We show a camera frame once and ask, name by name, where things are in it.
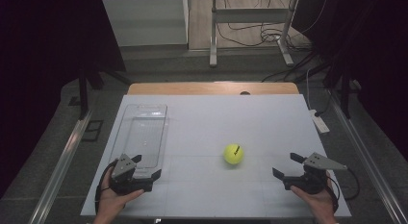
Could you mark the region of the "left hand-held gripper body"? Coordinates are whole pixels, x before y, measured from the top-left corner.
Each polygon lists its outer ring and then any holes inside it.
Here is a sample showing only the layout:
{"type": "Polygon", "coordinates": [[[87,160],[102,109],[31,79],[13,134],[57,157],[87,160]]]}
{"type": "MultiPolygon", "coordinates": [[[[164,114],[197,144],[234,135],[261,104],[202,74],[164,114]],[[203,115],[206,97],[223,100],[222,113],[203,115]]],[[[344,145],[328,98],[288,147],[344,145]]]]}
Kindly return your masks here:
{"type": "Polygon", "coordinates": [[[134,173],[137,164],[126,154],[122,154],[116,161],[114,171],[110,179],[111,189],[118,195],[127,195],[133,191],[143,189],[149,192],[153,187],[151,178],[136,179],[134,173]]]}

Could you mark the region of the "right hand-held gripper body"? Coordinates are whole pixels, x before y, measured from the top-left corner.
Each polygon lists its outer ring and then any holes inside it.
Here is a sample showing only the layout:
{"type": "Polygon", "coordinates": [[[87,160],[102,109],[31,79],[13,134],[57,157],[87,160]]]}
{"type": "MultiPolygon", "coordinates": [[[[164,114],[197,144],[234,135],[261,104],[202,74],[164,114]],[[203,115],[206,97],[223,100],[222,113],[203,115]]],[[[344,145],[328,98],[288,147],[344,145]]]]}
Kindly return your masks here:
{"type": "Polygon", "coordinates": [[[283,185],[286,190],[295,186],[309,194],[317,194],[326,187],[327,170],[347,170],[345,164],[330,160],[318,153],[304,158],[305,161],[302,163],[304,173],[301,176],[285,176],[283,178],[283,185]]]}

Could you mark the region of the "clear plastic container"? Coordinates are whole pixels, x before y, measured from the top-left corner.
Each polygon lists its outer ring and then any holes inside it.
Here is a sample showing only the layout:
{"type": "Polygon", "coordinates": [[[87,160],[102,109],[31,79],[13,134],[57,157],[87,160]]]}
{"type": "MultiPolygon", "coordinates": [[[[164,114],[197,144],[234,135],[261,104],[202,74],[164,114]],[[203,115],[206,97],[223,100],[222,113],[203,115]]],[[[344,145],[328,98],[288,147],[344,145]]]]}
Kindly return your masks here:
{"type": "Polygon", "coordinates": [[[132,104],[125,107],[115,135],[111,160],[126,154],[130,159],[141,155],[135,179],[150,178],[162,168],[168,128],[167,105],[132,104]]]}

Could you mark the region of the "yellow tennis ball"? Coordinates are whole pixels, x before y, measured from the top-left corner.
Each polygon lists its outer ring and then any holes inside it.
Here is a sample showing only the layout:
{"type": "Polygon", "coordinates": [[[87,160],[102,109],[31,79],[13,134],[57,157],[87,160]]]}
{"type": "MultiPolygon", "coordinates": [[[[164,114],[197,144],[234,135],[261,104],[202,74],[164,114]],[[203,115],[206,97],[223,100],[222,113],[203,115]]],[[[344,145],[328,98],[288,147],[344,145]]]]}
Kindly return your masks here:
{"type": "Polygon", "coordinates": [[[244,151],[243,148],[237,144],[228,144],[223,151],[223,158],[230,164],[238,164],[243,160],[244,151]]]}

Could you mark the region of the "person's right hand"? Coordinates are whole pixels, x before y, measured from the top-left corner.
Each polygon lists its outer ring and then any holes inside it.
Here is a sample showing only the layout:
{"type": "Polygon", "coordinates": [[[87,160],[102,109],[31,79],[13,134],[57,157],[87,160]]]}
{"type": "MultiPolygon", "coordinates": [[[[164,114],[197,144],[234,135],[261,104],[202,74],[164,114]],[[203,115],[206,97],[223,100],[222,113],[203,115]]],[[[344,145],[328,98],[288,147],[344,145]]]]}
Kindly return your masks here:
{"type": "Polygon", "coordinates": [[[291,191],[308,205],[318,224],[339,224],[334,215],[330,173],[326,172],[326,176],[328,177],[326,188],[320,193],[309,194],[295,186],[291,186],[291,191]]]}

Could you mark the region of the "person's left hand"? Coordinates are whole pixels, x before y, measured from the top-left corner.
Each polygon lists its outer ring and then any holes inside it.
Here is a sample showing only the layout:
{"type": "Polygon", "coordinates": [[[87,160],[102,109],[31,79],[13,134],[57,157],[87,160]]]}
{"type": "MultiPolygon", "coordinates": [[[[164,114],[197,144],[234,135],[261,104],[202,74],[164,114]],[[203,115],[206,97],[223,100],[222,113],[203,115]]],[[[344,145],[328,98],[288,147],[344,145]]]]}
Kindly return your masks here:
{"type": "Polygon", "coordinates": [[[140,197],[144,190],[136,190],[127,195],[117,195],[110,186],[110,178],[113,169],[110,167],[106,172],[101,184],[101,194],[98,199],[98,212],[92,224],[111,224],[121,213],[125,205],[140,197]]]}

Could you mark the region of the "white power strip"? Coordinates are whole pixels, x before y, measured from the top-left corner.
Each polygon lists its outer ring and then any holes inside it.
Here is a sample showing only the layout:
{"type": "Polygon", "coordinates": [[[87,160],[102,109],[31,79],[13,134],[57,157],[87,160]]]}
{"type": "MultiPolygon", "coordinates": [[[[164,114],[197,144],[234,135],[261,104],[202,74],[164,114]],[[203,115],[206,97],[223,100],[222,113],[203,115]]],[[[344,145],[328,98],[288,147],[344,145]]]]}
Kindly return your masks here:
{"type": "Polygon", "coordinates": [[[320,134],[327,134],[330,132],[330,129],[327,127],[322,118],[318,115],[318,112],[316,110],[309,110],[309,113],[320,134]]]}

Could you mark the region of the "white board sheet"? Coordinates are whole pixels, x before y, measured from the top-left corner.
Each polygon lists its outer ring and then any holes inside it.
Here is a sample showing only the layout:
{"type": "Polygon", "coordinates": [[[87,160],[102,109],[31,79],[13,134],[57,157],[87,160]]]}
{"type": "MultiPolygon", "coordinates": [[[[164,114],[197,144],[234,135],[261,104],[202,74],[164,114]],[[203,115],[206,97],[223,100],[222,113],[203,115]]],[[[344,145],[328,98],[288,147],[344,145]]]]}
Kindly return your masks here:
{"type": "Polygon", "coordinates": [[[125,216],[157,218],[307,217],[306,204],[272,174],[302,174],[290,153],[322,154],[305,100],[287,95],[126,96],[121,105],[167,105],[162,176],[126,205],[125,216]],[[243,160],[223,158],[237,143],[243,160]]]}

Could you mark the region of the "black stand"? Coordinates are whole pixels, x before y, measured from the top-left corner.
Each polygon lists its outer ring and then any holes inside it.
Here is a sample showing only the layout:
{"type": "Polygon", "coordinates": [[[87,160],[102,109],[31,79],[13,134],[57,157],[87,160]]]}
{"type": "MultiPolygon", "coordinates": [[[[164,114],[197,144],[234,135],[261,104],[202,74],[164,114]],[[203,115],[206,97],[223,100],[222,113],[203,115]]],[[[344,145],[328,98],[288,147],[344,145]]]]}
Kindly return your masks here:
{"type": "Polygon", "coordinates": [[[80,120],[83,120],[89,110],[88,103],[88,84],[93,89],[101,89],[104,86],[103,80],[98,70],[93,68],[81,67],[79,70],[79,89],[80,89],[80,120]]]}
{"type": "Polygon", "coordinates": [[[330,70],[326,74],[323,85],[326,88],[334,89],[337,83],[340,83],[340,108],[347,119],[350,118],[348,109],[350,93],[350,69],[346,63],[333,62],[330,70]]]}

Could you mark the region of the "wooden table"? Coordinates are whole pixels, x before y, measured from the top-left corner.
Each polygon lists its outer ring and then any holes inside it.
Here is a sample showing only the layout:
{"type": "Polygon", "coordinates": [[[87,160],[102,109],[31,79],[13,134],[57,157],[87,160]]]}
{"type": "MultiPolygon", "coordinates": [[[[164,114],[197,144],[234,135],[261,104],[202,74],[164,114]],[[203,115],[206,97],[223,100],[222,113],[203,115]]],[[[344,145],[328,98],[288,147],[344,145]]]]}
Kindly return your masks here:
{"type": "Polygon", "coordinates": [[[214,83],[136,83],[128,95],[261,95],[298,94],[294,83],[214,82],[214,83]]]}

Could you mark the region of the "dark curtain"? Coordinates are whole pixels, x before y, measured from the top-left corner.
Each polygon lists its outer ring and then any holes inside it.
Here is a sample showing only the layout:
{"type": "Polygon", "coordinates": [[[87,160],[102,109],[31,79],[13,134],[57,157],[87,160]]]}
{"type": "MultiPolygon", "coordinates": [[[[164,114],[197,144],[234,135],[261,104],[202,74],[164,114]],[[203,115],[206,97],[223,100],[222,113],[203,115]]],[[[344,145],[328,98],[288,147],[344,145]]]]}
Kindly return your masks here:
{"type": "Polygon", "coordinates": [[[103,0],[0,0],[0,198],[36,147],[67,83],[123,71],[103,0]]]}
{"type": "Polygon", "coordinates": [[[360,102],[408,159],[408,0],[299,0],[293,27],[332,65],[326,85],[357,81],[360,102]]]}

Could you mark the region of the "white cabinet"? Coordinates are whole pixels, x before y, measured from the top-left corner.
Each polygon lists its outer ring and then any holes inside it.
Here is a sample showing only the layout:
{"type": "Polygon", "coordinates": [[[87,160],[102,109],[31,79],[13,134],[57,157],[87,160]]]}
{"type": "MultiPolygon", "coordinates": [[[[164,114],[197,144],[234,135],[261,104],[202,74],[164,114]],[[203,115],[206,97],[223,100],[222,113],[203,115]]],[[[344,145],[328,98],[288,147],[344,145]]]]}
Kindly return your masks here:
{"type": "Polygon", "coordinates": [[[188,0],[104,0],[119,46],[186,45],[188,0]]]}

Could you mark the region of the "black frame on floor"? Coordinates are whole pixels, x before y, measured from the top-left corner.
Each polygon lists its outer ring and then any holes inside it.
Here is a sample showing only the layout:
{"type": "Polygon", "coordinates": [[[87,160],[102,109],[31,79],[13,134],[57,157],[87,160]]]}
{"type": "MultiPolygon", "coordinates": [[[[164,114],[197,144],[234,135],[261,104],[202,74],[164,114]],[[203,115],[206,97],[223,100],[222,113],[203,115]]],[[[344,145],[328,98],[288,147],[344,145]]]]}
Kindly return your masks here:
{"type": "Polygon", "coordinates": [[[102,130],[103,120],[91,120],[83,133],[83,142],[96,142],[102,130]]]}

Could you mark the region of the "aluminium rail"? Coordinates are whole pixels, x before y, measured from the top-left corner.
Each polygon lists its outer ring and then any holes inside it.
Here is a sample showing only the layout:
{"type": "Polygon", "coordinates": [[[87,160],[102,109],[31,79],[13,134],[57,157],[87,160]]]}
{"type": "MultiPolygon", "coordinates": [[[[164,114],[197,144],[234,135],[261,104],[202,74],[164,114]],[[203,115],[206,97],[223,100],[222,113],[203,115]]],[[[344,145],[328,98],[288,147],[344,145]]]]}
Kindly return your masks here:
{"type": "Polygon", "coordinates": [[[66,172],[81,142],[82,136],[89,124],[93,109],[88,109],[80,116],[60,155],[60,158],[40,196],[38,203],[29,219],[28,224],[44,224],[57,194],[62,186],[66,172]]]}
{"type": "Polygon", "coordinates": [[[345,132],[349,136],[357,156],[362,162],[362,165],[369,175],[373,186],[379,194],[379,197],[394,224],[408,224],[408,216],[402,210],[397,197],[392,191],[389,183],[384,178],[383,174],[380,172],[379,167],[374,162],[369,149],[359,135],[356,127],[352,123],[352,120],[344,115],[340,106],[340,99],[335,93],[332,92],[330,92],[330,104],[344,126],[345,132]]]}

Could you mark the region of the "grey metal desk frame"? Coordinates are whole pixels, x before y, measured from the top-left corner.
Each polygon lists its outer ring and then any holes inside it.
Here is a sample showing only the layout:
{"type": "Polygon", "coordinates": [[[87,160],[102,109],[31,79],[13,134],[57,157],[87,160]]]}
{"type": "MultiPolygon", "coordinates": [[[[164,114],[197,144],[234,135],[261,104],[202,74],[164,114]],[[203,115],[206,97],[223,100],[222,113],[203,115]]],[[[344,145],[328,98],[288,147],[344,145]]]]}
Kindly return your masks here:
{"type": "Polygon", "coordinates": [[[286,37],[292,25],[297,0],[291,0],[286,9],[218,9],[216,0],[212,0],[210,67],[217,66],[217,24],[218,23],[283,23],[284,27],[277,37],[277,45],[287,66],[293,66],[288,51],[286,37]]]}

